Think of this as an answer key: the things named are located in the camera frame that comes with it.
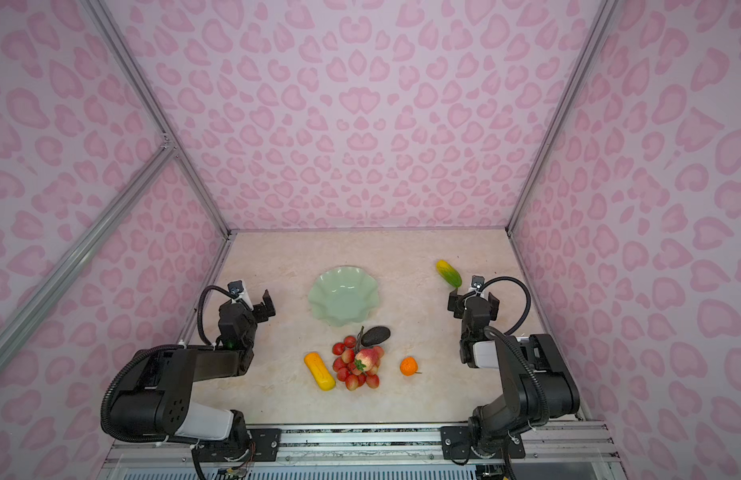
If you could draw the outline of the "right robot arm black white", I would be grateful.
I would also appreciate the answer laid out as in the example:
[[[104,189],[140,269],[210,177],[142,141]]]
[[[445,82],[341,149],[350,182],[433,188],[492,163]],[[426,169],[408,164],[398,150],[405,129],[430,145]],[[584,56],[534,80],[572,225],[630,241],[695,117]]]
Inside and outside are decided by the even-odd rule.
[[[522,459],[522,435],[553,419],[577,413],[581,396],[552,336],[518,338],[491,326],[500,302],[474,292],[449,295],[448,310],[462,323],[460,358],[474,369],[496,369],[502,394],[478,406],[467,423],[442,427],[446,460],[465,465],[471,460]]]

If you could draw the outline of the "yellow fake fruit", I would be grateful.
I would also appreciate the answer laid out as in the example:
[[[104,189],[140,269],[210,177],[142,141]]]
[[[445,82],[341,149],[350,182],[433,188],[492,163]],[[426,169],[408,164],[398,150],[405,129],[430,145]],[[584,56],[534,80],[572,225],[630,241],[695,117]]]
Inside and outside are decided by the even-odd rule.
[[[316,352],[310,352],[304,356],[304,364],[308,367],[308,371],[312,374],[312,378],[316,381],[316,385],[322,391],[330,391],[336,387],[336,380],[328,371],[328,367],[324,364],[324,360],[320,357],[320,354]]]

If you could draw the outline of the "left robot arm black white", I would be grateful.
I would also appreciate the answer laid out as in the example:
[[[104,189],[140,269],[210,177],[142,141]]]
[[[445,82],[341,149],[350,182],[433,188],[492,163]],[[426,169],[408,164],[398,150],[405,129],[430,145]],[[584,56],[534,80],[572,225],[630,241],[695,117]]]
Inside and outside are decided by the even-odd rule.
[[[244,376],[254,360],[258,326],[276,316],[270,293],[250,302],[242,282],[204,288],[200,304],[218,291],[228,301],[218,310],[220,336],[200,345],[166,344],[140,350],[114,376],[102,398],[100,426],[128,443],[192,445],[210,457],[252,457],[254,440],[244,414],[192,400],[194,384]]]

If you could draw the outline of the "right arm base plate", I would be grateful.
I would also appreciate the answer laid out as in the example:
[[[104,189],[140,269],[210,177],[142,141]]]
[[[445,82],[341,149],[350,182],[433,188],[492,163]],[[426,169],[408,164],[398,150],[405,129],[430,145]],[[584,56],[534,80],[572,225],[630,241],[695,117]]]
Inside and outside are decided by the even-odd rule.
[[[520,436],[486,435],[467,424],[439,428],[443,457],[457,463],[478,460],[524,459],[526,449]]]

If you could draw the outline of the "yellow green fake mango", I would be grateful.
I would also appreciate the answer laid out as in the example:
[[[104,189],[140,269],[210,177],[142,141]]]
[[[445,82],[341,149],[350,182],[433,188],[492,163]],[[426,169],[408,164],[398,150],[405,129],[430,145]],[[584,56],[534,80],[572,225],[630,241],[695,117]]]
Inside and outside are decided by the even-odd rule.
[[[459,289],[463,285],[461,274],[446,260],[439,260],[436,264],[438,274],[454,289]]]

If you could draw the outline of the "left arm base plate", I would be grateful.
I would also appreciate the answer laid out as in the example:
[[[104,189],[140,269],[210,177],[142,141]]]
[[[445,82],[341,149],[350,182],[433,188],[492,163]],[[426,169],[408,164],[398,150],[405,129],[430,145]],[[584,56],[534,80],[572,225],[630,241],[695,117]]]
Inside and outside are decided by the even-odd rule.
[[[254,428],[242,433],[232,430],[226,440],[204,440],[192,450],[200,463],[275,462],[280,450],[282,429]]]

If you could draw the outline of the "orange fake tangerine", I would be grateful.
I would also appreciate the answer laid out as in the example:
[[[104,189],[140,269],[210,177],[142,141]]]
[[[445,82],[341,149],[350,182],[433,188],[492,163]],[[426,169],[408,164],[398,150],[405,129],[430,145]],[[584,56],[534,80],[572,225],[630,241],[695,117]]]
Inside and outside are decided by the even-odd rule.
[[[400,363],[400,372],[404,376],[413,376],[419,373],[419,364],[414,357],[406,357]]]

